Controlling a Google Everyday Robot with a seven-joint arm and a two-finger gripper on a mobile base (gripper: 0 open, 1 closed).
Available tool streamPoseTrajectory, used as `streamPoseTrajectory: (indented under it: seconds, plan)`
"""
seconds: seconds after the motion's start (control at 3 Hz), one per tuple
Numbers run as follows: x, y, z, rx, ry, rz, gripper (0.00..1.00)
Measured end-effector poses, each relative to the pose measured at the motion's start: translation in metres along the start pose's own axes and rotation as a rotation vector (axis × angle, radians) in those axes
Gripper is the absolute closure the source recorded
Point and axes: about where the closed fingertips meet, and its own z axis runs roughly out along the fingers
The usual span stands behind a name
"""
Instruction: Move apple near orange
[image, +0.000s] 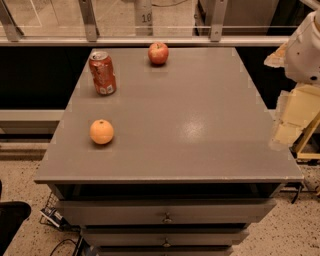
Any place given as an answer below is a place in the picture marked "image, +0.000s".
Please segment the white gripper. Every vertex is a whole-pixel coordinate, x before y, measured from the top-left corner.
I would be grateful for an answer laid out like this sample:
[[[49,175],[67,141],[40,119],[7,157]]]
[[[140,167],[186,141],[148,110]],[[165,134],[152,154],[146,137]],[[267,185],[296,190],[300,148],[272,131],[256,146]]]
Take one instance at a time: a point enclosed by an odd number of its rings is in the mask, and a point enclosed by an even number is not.
[[[320,10],[311,12],[264,64],[280,68],[298,84],[282,91],[277,100],[272,128],[273,146],[292,146],[320,112]]]

